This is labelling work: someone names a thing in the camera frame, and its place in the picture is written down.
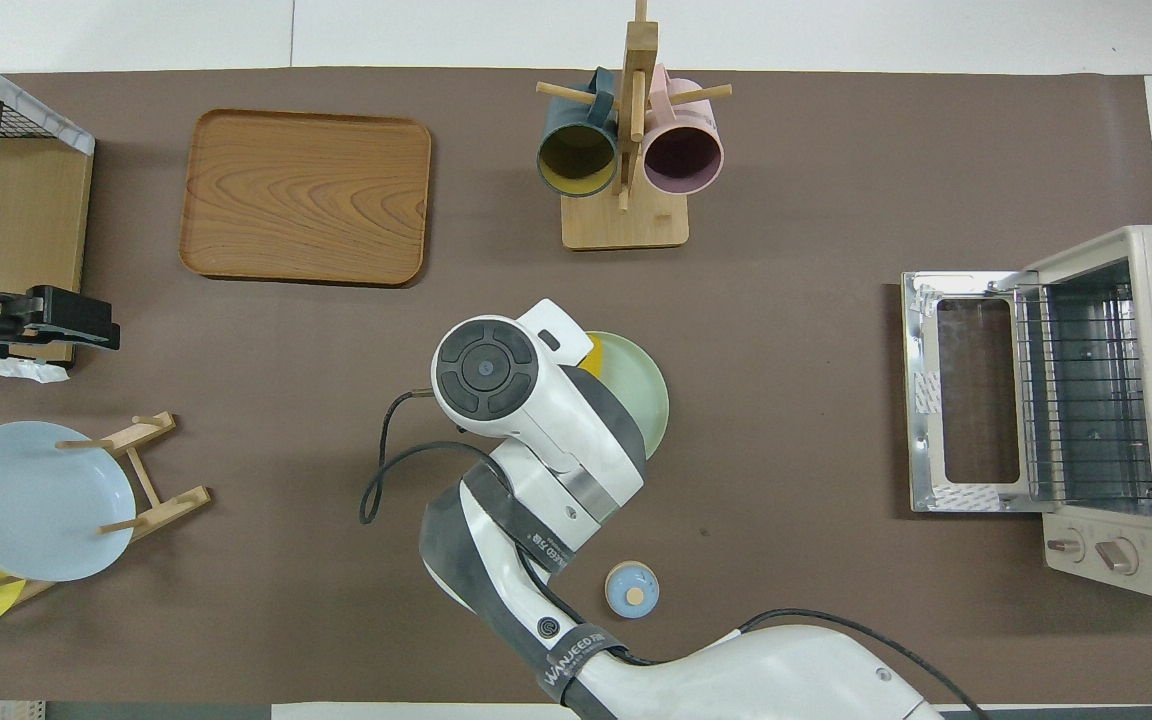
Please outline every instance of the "brown rectangular tray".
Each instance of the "brown rectangular tray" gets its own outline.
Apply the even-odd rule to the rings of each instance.
[[[397,286],[420,272],[429,129],[212,109],[189,150],[180,260],[210,278]]]

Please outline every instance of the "brown table surface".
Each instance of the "brown table surface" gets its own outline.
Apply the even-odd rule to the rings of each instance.
[[[180,427],[143,454],[150,471],[168,495],[202,483],[215,501],[3,616],[0,698],[544,702],[417,555],[422,507],[467,462],[414,458],[379,524],[356,511],[380,415],[429,386],[439,338],[548,296],[634,338],[669,384],[646,487],[556,579],[637,655],[684,655],[799,606],[892,635],[979,702],[1152,702],[1152,598],[1044,568],[1037,516],[909,510],[896,291],[901,270],[1017,268],[1152,223],[1140,78],[694,76],[736,94],[717,105],[727,165],[691,200],[691,240],[602,253],[563,250],[535,173],[532,88],[577,73],[15,78],[100,138],[83,287],[113,302],[123,348],[82,353],[69,382],[0,379],[0,423],[101,434],[170,410]],[[425,272],[384,290],[184,268],[189,136],[223,106],[429,124]],[[456,435],[412,401],[392,447]],[[600,600],[627,559],[664,591],[631,623]]]

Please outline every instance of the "toaster oven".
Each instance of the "toaster oven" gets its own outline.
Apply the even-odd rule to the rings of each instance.
[[[1047,566],[1152,596],[1152,225],[901,300],[914,509],[1041,511]]]

